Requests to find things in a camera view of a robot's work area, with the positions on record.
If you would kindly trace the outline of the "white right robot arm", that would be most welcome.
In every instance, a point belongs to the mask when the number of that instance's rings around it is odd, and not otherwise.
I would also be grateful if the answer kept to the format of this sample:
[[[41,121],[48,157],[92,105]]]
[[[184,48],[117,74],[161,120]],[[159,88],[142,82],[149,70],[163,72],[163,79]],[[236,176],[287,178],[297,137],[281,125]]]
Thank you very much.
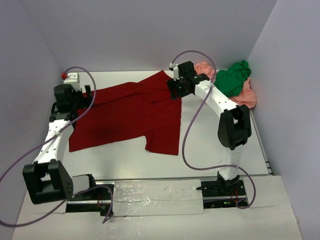
[[[172,100],[193,94],[218,116],[217,138],[223,146],[223,154],[215,166],[217,180],[212,191],[227,196],[239,183],[242,151],[252,135],[249,108],[231,101],[214,85],[212,78],[204,73],[198,74],[191,61],[171,62],[169,70],[173,72],[173,78],[167,81]]]

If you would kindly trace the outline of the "red t-shirt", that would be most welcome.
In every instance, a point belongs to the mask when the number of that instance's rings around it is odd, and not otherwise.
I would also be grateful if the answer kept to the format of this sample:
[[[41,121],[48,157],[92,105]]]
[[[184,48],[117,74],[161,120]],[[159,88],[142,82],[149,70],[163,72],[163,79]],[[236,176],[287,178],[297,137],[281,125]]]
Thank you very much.
[[[144,136],[145,150],[178,155],[182,101],[171,99],[169,79],[162,70],[139,82],[97,90],[93,107],[69,138],[69,151]]]

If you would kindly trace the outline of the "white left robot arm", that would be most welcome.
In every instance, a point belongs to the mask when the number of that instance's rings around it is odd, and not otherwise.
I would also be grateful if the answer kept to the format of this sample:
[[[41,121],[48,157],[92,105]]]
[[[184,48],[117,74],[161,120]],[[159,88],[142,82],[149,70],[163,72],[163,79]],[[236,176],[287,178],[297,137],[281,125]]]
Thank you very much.
[[[69,138],[76,128],[74,120],[79,116],[78,110],[86,110],[93,100],[91,87],[86,85],[82,92],[71,84],[60,84],[54,87],[54,96],[45,144],[33,163],[22,170],[35,205],[71,200],[77,193],[93,199],[98,193],[92,174],[72,177],[62,163]]]

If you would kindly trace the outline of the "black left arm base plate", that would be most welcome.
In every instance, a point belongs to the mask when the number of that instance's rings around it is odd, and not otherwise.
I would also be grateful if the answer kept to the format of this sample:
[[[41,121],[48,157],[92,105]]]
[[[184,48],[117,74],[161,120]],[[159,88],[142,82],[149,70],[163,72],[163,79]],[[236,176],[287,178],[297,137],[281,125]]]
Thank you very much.
[[[66,213],[99,213],[101,217],[111,216],[108,214],[111,205],[111,193],[105,187],[99,187],[85,193],[75,195],[66,204]]]

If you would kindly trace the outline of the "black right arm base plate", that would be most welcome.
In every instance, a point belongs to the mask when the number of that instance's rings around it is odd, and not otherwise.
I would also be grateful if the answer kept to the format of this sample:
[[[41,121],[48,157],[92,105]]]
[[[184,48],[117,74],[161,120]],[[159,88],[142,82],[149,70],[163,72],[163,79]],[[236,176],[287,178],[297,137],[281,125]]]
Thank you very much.
[[[236,208],[247,207],[247,194],[242,180],[239,183],[226,191],[218,190],[217,180],[202,180],[201,185],[196,188],[202,193],[202,201],[204,209],[219,209],[219,208]]]

